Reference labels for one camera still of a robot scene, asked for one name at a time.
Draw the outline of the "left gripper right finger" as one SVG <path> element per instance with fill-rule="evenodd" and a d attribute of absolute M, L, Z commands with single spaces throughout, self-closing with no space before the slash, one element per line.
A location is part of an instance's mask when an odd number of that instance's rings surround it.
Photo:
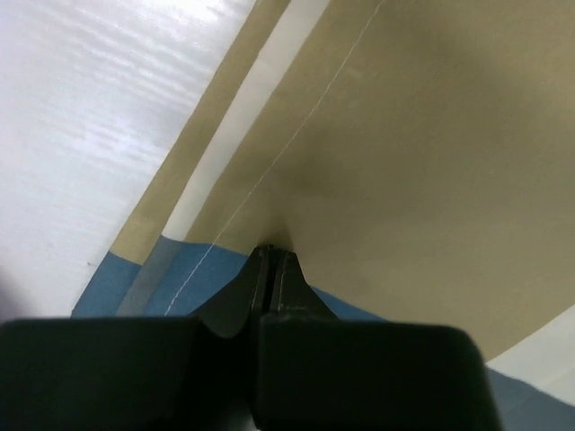
<path fill-rule="evenodd" d="M 341 320 L 294 253 L 265 247 L 255 417 L 263 430 L 491 430 L 482 356 L 462 330 Z"/>

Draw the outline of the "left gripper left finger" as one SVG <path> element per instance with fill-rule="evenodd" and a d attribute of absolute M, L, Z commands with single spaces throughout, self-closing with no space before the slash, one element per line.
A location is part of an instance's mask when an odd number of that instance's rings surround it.
<path fill-rule="evenodd" d="M 272 251 L 195 312 L 1 327 L 4 430 L 253 430 L 252 325 Z"/>

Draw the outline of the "blue and beige cloth placemat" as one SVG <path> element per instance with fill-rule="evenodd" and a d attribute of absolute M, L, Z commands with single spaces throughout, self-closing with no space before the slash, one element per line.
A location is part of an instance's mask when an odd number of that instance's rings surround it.
<path fill-rule="evenodd" d="M 574 4 L 258 1 L 75 317 L 192 312 L 257 245 L 443 323 L 507 430 L 574 427 Z"/>

